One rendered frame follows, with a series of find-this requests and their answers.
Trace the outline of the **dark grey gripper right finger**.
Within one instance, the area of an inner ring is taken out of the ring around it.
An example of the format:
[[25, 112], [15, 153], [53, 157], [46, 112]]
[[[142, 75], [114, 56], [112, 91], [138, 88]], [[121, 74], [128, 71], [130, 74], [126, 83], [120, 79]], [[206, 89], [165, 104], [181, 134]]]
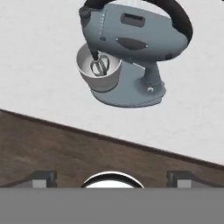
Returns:
[[224, 188], [224, 185], [215, 184], [198, 178], [190, 171], [168, 171], [166, 174], [167, 186], [174, 188]]

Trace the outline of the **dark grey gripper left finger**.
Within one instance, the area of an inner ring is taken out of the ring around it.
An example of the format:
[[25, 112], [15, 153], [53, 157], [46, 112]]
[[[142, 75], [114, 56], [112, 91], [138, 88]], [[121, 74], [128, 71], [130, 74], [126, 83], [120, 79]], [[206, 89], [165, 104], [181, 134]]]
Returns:
[[25, 178], [0, 185], [0, 188], [23, 187], [23, 188], [51, 188], [57, 186], [56, 171], [34, 171]]

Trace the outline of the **blue-grey stand mixer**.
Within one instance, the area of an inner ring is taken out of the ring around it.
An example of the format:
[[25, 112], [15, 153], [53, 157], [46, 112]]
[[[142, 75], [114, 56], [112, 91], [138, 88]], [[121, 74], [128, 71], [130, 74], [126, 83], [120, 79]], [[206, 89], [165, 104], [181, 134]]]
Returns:
[[108, 92], [90, 88], [100, 102], [120, 108], [159, 104], [165, 95], [158, 62], [177, 58], [190, 44], [193, 27], [176, 0], [141, 0], [166, 16], [115, 0], [87, 0], [79, 8], [80, 25], [94, 60], [99, 52], [122, 61], [117, 85]]

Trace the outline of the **black and white round object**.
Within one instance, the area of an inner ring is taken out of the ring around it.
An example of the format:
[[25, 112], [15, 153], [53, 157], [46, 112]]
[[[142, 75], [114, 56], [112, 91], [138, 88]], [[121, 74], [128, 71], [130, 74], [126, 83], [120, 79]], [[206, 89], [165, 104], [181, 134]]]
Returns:
[[82, 188], [144, 188], [144, 185], [136, 178], [120, 171], [98, 172], [81, 186]]

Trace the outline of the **white mixing bowl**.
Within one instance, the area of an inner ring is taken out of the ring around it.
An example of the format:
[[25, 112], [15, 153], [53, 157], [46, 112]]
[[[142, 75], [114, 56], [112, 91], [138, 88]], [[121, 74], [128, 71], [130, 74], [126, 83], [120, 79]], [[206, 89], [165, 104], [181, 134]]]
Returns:
[[99, 52], [99, 59], [94, 60], [87, 44], [77, 52], [76, 64], [83, 80], [97, 92], [114, 88], [122, 69], [122, 61], [105, 52]]

